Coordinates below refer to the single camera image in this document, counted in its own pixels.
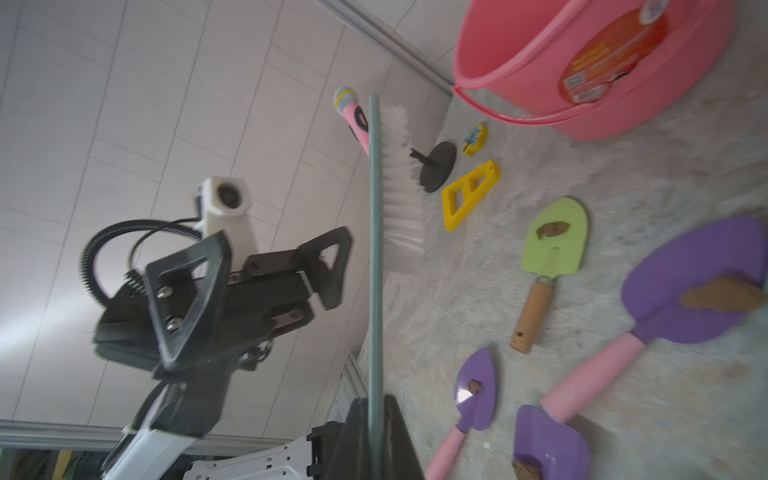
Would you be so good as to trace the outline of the green trowel wooden handle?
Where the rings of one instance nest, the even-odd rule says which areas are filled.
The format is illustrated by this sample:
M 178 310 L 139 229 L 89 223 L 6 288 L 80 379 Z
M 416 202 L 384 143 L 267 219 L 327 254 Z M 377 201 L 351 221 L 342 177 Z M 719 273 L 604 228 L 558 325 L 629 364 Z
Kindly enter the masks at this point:
M 575 274 L 586 247 L 589 221 L 574 198 L 562 197 L 542 210 L 526 235 L 521 269 L 536 276 L 510 340 L 517 352 L 531 352 L 550 308 L 555 280 Z

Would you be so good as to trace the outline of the pink plastic bucket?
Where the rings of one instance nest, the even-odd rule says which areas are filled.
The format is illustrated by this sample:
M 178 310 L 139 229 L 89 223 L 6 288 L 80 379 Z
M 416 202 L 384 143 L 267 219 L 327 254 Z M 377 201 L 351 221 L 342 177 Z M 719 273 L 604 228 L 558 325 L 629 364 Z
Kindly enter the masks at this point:
M 732 1 L 474 1 L 455 45 L 452 90 L 503 123 L 606 139 L 690 91 L 734 19 Z

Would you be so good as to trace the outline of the small yellow blue toy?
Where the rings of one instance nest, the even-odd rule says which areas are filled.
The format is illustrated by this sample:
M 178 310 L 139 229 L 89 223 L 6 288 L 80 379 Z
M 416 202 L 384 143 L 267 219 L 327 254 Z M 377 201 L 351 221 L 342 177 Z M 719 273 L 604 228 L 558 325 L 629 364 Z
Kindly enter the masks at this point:
M 462 152 L 467 156 L 474 156 L 484 147 L 487 135 L 488 131 L 484 124 L 475 125 L 463 141 Z

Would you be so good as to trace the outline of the yellow triangle stencil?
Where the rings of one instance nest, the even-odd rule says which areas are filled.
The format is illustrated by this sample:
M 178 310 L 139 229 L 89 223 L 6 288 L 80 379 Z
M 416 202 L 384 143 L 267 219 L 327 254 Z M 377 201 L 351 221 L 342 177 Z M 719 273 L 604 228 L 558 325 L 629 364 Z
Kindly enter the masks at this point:
M 454 231 L 500 179 L 499 166 L 489 160 L 445 187 L 441 192 L 445 229 Z

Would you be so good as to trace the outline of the pink toy microphone on stand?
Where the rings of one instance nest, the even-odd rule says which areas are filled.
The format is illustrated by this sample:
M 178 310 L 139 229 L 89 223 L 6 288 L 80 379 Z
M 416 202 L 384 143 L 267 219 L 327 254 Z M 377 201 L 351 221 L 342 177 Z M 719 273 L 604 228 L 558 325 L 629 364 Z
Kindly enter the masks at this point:
M 426 193 L 434 193 L 446 183 L 457 157 L 454 143 L 440 142 L 428 154 L 419 152 L 408 140 L 407 113 L 398 107 L 380 107 L 371 129 L 358 93 L 351 87 L 339 87 L 333 104 L 366 155 L 371 155 L 372 143 L 379 146 L 383 173 L 396 178 L 412 175 Z

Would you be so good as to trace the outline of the purple pointed trowel pink handle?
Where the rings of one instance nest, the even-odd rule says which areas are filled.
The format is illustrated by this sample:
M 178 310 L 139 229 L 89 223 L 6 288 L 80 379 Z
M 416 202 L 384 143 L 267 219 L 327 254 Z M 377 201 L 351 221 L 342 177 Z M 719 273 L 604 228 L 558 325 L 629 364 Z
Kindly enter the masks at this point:
M 463 444 L 466 434 L 488 428 L 495 411 L 496 375 L 489 348 L 473 353 L 462 365 L 454 383 L 454 403 L 460 414 L 427 466 L 424 478 L 445 479 Z

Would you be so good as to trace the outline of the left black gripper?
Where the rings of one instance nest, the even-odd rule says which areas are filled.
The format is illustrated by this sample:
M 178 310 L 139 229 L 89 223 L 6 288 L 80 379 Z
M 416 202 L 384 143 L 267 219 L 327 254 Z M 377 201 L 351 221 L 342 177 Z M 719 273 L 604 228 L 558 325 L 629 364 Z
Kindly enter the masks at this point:
M 311 322 L 314 293 L 326 310 L 342 303 L 352 243 L 350 230 L 338 227 L 296 251 L 252 255 L 230 274 L 220 231 L 147 264 L 142 289 L 127 284 L 108 299 L 94 334 L 100 357 L 159 382 L 133 427 L 210 431 L 233 373 L 255 370 L 274 340 Z M 323 253 L 331 247 L 329 267 Z

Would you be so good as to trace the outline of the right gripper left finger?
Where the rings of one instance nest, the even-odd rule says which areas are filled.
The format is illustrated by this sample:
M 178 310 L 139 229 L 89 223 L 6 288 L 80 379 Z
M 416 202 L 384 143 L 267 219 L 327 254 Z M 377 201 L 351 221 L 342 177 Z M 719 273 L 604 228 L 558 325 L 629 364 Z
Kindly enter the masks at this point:
M 368 399 L 350 407 L 324 475 L 329 480 L 369 479 Z

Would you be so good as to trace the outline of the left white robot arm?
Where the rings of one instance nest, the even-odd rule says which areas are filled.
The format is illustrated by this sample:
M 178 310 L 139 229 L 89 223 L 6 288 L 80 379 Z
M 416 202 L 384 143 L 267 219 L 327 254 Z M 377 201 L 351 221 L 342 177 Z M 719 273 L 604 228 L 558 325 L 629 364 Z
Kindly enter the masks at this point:
M 106 302 L 94 334 L 103 359 L 148 371 L 155 388 L 102 467 L 106 479 L 159 479 L 219 422 L 232 375 L 309 324 L 310 300 L 342 301 L 352 236 L 330 230 L 299 247 L 237 261 L 217 232 L 147 264 Z

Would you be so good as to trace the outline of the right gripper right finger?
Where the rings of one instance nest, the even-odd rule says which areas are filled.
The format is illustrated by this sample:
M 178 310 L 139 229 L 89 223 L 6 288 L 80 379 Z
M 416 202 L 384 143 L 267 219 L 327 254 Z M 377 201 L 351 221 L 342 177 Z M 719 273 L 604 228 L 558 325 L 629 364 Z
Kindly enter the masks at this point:
M 396 397 L 384 397 L 383 478 L 423 480 L 424 475 Z

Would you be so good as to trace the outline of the purple square shovel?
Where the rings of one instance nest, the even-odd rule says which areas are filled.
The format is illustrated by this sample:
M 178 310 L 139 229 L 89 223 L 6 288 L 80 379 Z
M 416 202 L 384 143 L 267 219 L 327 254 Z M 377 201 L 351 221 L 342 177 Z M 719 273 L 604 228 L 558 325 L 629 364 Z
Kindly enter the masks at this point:
M 533 405 L 523 405 L 516 417 L 513 460 L 537 467 L 544 480 L 586 480 L 591 452 L 577 430 Z

